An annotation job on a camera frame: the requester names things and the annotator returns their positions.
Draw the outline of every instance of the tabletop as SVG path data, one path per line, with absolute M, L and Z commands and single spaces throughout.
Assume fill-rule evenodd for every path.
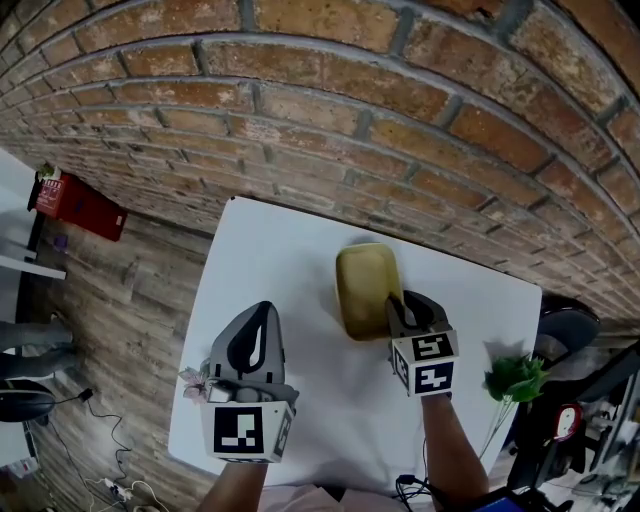
M 388 362 L 388 340 L 355 342 L 343 329 L 335 259 L 352 244 L 382 242 L 394 252 L 403 287 L 441 304 L 456 329 L 460 358 L 453 406 L 477 453 L 498 403 L 483 387 L 491 358 L 532 351 L 538 286 L 463 259 L 341 222 L 240 197 L 228 201 L 212 242 L 191 314 L 180 368 L 198 368 L 226 325 L 249 306 L 277 308 L 286 383 L 300 392 L 284 458 L 266 485 L 339 484 L 393 490 L 396 477 L 423 477 L 420 401 L 410 399 Z M 198 406 L 178 380 L 169 453 L 219 474 L 208 457 Z M 512 418 L 482 462 L 490 470 Z

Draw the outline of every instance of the electrical wire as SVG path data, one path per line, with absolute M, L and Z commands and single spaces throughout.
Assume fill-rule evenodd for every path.
M 62 440 L 62 437 L 60 437 L 60 434 L 58 433 L 58 429 L 53 424 L 51 419 L 49 419 L 49 425 L 51 425 L 51 428 L 53 429 L 53 432 L 55 433 L 56 437 L 58 438 L 58 441 L 60 441 L 60 444 L 64 447 L 64 450 L 67 452 L 67 458 L 69 459 L 69 462 L 73 466 L 73 469 L 75 469 L 76 473 L 78 474 L 78 478 L 80 478 L 80 481 L 82 482 L 82 485 L 84 485 L 84 488 L 91 495 L 91 506 L 93 506 L 93 504 L 95 503 L 95 498 L 98 498 L 100 501 L 102 501 L 103 503 L 108 505 L 109 504 L 108 501 L 104 500 L 101 496 L 98 496 L 97 494 L 94 494 L 93 492 L 91 492 L 91 489 L 89 489 L 89 486 L 85 482 L 85 479 L 82 476 L 82 473 L 80 472 L 80 469 L 78 469 L 78 466 L 76 465 L 75 461 L 73 460 L 73 457 L 71 457 L 71 453 L 69 452 L 69 448 L 67 447 L 67 444 Z
M 118 421 L 116 421 L 115 425 L 111 429 L 111 439 L 113 439 L 113 442 L 120 447 L 119 449 L 116 450 L 116 453 L 115 453 L 116 462 L 118 463 L 118 469 L 120 470 L 120 473 L 122 473 L 121 477 L 116 478 L 113 481 L 113 483 L 117 484 L 119 480 L 124 480 L 125 478 L 127 478 L 127 473 L 124 471 L 124 469 L 122 469 L 122 461 L 120 460 L 120 457 L 118 455 L 120 453 L 129 453 L 132 451 L 131 448 L 123 445 L 113 435 L 116 428 L 118 428 L 118 425 L 120 425 L 120 422 L 122 421 L 122 416 L 118 416 L 117 414 L 96 414 L 95 412 L 93 412 L 93 408 L 91 407 L 91 399 L 87 400 L 87 405 L 89 406 L 89 411 L 91 412 L 91 414 L 96 418 L 118 418 Z
M 166 512 L 169 512 L 169 509 L 165 507 L 162 503 L 160 503 L 160 500 L 158 498 L 156 498 L 156 493 L 153 492 L 153 487 L 151 487 L 147 482 L 143 482 L 142 480 L 136 480 L 131 484 L 131 487 L 129 487 L 128 489 L 125 489 L 125 491 L 133 491 L 133 488 L 135 487 L 136 484 L 146 485 L 151 491 L 151 496 L 153 496 L 153 499 L 156 500 L 156 503 L 160 505 L 163 509 L 165 509 Z
M 400 482 L 400 478 L 396 479 L 396 495 L 393 496 L 393 499 L 400 499 L 401 503 L 405 506 L 405 508 L 411 512 L 411 506 L 409 505 L 409 500 L 415 496 L 419 496 L 419 495 L 431 495 L 430 490 L 426 490 L 427 488 L 430 488 L 429 484 L 427 483 L 428 479 L 427 479 L 427 456 L 426 456 L 426 450 L 427 450 L 427 438 L 424 438 L 424 441 L 422 442 L 422 463 L 424 465 L 424 479 L 422 481 L 418 480 L 417 478 L 413 477 L 414 482 L 413 483 L 421 483 L 420 487 L 409 487 L 407 489 L 405 489 L 403 486 L 406 484 L 402 484 Z

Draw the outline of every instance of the red box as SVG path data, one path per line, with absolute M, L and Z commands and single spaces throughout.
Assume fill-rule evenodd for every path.
M 44 180 L 36 210 L 117 242 L 127 212 L 72 174 Z

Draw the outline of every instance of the brick wall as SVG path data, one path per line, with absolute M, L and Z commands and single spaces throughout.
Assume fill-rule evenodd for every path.
M 0 143 L 214 232 L 246 194 L 634 326 L 640 34 L 613 0 L 23 0 Z

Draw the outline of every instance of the plant stem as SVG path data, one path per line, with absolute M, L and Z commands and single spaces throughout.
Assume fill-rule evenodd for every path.
M 513 410 L 513 406 L 515 405 L 515 402 L 511 399 L 511 397 L 508 397 L 508 398 L 503 398 L 502 402 L 500 402 L 500 405 L 501 407 L 500 409 L 498 409 L 498 422 L 496 426 L 493 427 L 493 430 L 490 430 L 491 433 L 489 435 L 489 439 L 485 442 L 484 447 L 480 452 L 480 456 L 479 456 L 480 459 L 482 459 L 482 456 L 487 451 L 487 448 L 489 448 L 491 441 L 493 440 L 494 436 L 498 433 L 498 430 L 500 430 L 500 427 L 502 426 L 504 421 L 509 417 L 509 414 L 511 414 L 511 411 Z

